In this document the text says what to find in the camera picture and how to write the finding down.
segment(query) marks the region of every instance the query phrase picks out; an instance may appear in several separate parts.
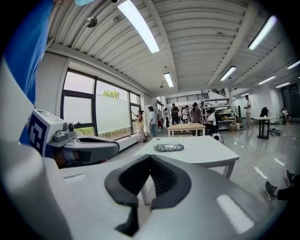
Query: shorts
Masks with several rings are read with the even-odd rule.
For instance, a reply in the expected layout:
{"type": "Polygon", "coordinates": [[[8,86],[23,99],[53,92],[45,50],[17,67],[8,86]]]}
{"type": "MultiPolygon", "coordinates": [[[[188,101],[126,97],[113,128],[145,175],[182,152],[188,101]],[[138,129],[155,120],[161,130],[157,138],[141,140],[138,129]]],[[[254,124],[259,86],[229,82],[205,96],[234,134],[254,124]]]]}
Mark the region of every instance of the shorts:
{"type": "Polygon", "coordinates": [[[250,113],[250,112],[247,112],[247,113],[246,113],[246,123],[252,123],[252,120],[251,120],[251,113],[250,113]]]}

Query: sneaker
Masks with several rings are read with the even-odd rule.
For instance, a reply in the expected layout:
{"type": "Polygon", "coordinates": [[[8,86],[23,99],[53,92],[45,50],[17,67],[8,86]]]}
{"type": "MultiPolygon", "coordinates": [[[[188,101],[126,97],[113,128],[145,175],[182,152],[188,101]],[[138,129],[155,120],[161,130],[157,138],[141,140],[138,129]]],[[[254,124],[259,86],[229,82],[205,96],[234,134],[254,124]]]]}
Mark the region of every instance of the sneaker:
{"type": "Polygon", "coordinates": [[[289,172],[289,170],[286,170],[285,172],[285,176],[287,178],[287,185],[288,186],[292,186],[294,185],[293,181],[292,181],[292,177],[294,176],[294,173],[289,172]]]}
{"type": "Polygon", "coordinates": [[[266,190],[266,193],[268,195],[268,199],[270,201],[272,201],[274,198],[276,198],[276,196],[274,195],[274,192],[276,191],[277,187],[276,186],[273,186],[272,184],[270,184],[269,181],[266,182],[265,184],[265,190],[266,190]]]}

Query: linear led light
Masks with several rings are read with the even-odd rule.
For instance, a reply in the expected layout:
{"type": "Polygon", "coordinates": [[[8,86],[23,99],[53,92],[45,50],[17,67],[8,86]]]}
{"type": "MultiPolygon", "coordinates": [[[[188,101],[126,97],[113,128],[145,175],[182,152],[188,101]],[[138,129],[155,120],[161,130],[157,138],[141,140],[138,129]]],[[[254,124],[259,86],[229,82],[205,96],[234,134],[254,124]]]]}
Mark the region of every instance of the linear led light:
{"type": "Polygon", "coordinates": [[[230,69],[221,77],[220,81],[224,81],[226,78],[228,78],[234,71],[236,70],[235,66],[231,66],[230,69]]]}
{"type": "Polygon", "coordinates": [[[293,63],[291,66],[287,67],[287,69],[292,69],[292,68],[294,68],[295,66],[297,66],[297,65],[299,65],[299,64],[300,64],[300,61],[295,62],[295,63],[293,63]]]}
{"type": "Polygon", "coordinates": [[[268,81],[270,81],[270,80],[272,80],[274,78],[275,78],[275,76],[269,77],[266,80],[263,80],[262,82],[260,82],[258,85],[262,85],[262,84],[264,84],[264,83],[266,83],[266,82],[268,82],[268,81]]]}
{"type": "Polygon", "coordinates": [[[147,23],[143,19],[140,12],[136,9],[135,5],[130,0],[127,0],[118,5],[118,9],[122,11],[122,13],[141,35],[141,37],[149,47],[151,53],[158,52],[158,44],[156,43],[147,23]]]}
{"type": "Polygon", "coordinates": [[[289,82],[286,82],[284,84],[281,84],[281,85],[277,86],[276,88],[281,88],[281,87],[284,87],[284,86],[289,85],[289,84],[290,84],[289,82]]]}
{"type": "Polygon", "coordinates": [[[254,50],[260,44],[260,42],[267,36],[267,34],[270,32],[270,30],[275,25],[276,20],[277,19],[275,16],[272,16],[268,19],[266,24],[260,30],[259,34],[255,37],[255,39],[252,41],[252,43],[248,47],[250,50],[254,50]]]}
{"type": "Polygon", "coordinates": [[[165,79],[166,79],[169,87],[173,87],[174,85],[173,85],[170,73],[165,73],[164,76],[165,76],[165,79]]]}

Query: black metal railing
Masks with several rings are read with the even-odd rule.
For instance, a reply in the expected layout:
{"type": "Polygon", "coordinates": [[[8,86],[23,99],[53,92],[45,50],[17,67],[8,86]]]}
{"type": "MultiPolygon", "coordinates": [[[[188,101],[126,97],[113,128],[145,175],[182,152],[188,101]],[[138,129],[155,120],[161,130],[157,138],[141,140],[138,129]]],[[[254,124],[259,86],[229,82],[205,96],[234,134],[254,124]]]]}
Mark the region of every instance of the black metal railing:
{"type": "Polygon", "coordinates": [[[235,116],[238,117],[238,118],[241,118],[241,117],[242,117],[242,114],[241,114],[241,112],[240,112],[240,106],[238,106],[238,107],[234,106],[234,114],[235,114],[235,116]]]}
{"type": "Polygon", "coordinates": [[[217,91],[217,94],[220,94],[223,97],[226,97],[226,90],[224,88],[222,88],[221,90],[217,91]]]}
{"type": "Polygon", "coordinates": [[[208,99],[208,93],[167,98],[167,104],[208,99]]]}

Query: white table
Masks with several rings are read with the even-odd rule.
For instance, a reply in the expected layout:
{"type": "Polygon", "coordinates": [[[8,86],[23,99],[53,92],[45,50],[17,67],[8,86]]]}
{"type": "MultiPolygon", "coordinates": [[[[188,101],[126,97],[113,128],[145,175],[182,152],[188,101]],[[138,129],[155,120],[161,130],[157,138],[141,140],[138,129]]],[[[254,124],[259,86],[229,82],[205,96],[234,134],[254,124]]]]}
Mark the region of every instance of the white table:
{"type": "Polygon", "coordinates": [[[174,137],[174,131],[193,131],[193,130],[196,130],[196,136],[198,136],[198,130],[202,130],[202,136],[205,136],[205,128],[206,127],[200,123],[189,123],[189,124],[171,125],[170,127],[167,128],[167,130],[168,130],[169,137],[171,137],[171,132],[172,132],[172,137],[174,137]]]}
{"type": "MultiPolygon", "coordinates": [[[[155,137],[147,143],[142,149],[137,151],[136,155],[155,154],[169,158],[174,158],[186,163],[191,163],[203,167],[220,167],[224,166],[223,175],[230,178],[233,172],[235,161],[240,157],[228,147],[213,139],[211,136],[201,137],[155,137]],[[157,144],[179,143],[184,145],[184,150],[174,152],[157,152],[153,147],[157,144]]],[[[149,203],[147,189],[142,189],[144,203],[149,203]]]]}
{"type": "Polygon", "coordinates": [[[270,119],[275,119],[274,117],[256,117],[254,119],[259,120],[259,134],[258,138],[260,139],[269,139],[269,128],[270,128],[270,119]],[[267,129],[267,135],[263,135],[263,130],[264,130],[264,122],[268,120],[268,129],[267,129]]]}

